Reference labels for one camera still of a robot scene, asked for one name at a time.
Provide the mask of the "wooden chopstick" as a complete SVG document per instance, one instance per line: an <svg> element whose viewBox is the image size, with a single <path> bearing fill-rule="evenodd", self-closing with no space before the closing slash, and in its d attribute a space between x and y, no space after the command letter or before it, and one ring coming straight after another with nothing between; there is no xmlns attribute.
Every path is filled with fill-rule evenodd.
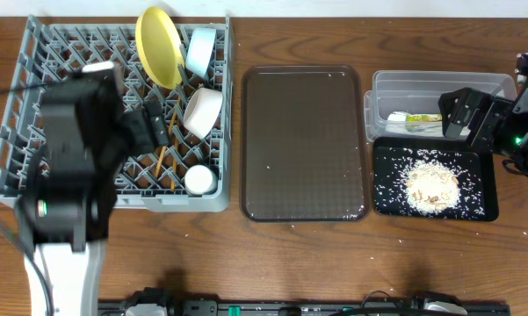
<svg viewBox="0 0 528 316"><path fill-rule="evenodd" d="M174 126L176 125L179 125L179 119L177 117L177 113L178 113L178 110L180 108L180 105L181 105L181 100L180 98L178 97L177 99L177 103L176 105L174 106L174 112L172 114L172 118L170 120L170 136L172 136L172 146L174 147L175 151L177 152L178 151L178 146L179 146L179 141L177 139L177 136L175 136L174 132L173 132L173 128ZM177 168L177 160L176 158L172 158L172 165L171 165L171 169L172 171L175 173L176 172L176 168ZM171 180L170 182L170 190L171 192L175 192L175 189L176 189L176 181L175 180Z"/></svg>
<svg viewBox="0 0 528 316"><path fill-rule="evenodd" d="M166 153L166 150L167 150L167 147L168 147L168 144L170 143L170 138L171 138L171 134L172 134L172 129L173 129L173 126L175 125L176 123L176 119L177 119L177 113L174 111L172 117L171 117L171 120L170 120L170 124L168 126L168 134L169 134L169 140L168 142L162 146L162 149L161 149L161 152L159 154L159 158L158 158L158 161L157 161L157 164L156 164L156 170L155 170L155 176L156 178L159 177L159 174L160 174L160 169L162 167L162 164L163 164L163 159L164 159L164 156L165 156L165 153Z"/></svg>

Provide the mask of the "yellow green snack wrapper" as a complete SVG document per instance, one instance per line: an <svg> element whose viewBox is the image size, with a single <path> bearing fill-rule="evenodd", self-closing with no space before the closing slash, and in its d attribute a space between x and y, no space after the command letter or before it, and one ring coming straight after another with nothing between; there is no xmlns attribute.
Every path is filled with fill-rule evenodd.
<svg viewBox="0 0 528 316"><path fill-rule="evenodd" d="M440 114L409 114L406 117L407 122L440 122L441 120Z"/></svg>

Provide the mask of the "pink bowl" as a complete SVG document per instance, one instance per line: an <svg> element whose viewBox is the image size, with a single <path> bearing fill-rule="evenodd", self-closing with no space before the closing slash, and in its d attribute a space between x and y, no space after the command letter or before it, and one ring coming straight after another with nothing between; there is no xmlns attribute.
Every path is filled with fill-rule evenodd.
<svg viewBox="0 0 528 316"><path fill-rule="evenodd" d="M223 94L218 90L196 90L184 113L184 127L200 140L212 130L221 112Z"/></svg>

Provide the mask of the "white cup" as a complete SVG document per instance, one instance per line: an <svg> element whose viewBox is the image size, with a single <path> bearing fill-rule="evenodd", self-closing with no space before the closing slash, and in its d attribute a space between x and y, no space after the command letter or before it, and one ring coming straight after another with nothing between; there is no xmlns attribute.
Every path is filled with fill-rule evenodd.
<svg viewBox="0 0 528 316"><path fill-rule="evenodd" d="M217 188L217 177L210 168L195 165L186 171L184 185L192 195L211 194Z"/></svg>

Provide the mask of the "yellow plate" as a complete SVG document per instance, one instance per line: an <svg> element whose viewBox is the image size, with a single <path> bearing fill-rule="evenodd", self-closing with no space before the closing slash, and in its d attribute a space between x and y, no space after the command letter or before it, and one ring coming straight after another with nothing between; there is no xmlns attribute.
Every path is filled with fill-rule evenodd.
<svg viewBox="0 0 528 316"><path fill-rule="evenodd" d="M141 65L156 85L172 90L182 83L181 39L165 11L156 6L146 9L137 19L135 40Z"/></svg>

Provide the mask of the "blue bowl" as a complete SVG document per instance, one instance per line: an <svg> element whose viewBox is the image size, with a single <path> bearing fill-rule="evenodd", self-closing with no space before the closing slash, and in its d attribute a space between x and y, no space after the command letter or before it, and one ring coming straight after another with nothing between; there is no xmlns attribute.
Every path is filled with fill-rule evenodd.
<svg viewBox="0 0 528 316"><path fill-rule="evenodd" d="M206 75L215 40L216 30L213 28L196 28L193 31L185 61L186 68L193 74L199 77Z"/></svg>

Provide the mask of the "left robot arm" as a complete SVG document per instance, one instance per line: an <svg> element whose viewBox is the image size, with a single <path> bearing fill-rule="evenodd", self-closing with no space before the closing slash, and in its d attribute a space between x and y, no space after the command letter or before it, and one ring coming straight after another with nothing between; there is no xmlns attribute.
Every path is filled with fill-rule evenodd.
<svg viewBox="0 0 528 316"><path fill-rule="evenodd" d="M117 201L115 180L128 158L167 143L162 106L122 102L116 70L71 76L46 88L46 135L15 204L34 315L94 315Z"/></svg>

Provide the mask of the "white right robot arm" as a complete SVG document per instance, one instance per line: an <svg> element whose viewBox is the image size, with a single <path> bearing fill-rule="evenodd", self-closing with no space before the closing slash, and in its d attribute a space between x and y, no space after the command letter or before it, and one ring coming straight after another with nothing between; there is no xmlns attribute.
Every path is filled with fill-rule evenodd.
<svg viewBox="0 0 528 316"><path fill-rule="evenodd" d="M470 148L500 154L506 171L528 177L528 52L517 56L515 73L521 90L514 100L462 88L442 94L438 108L446 138L466 128Z"/></svg>

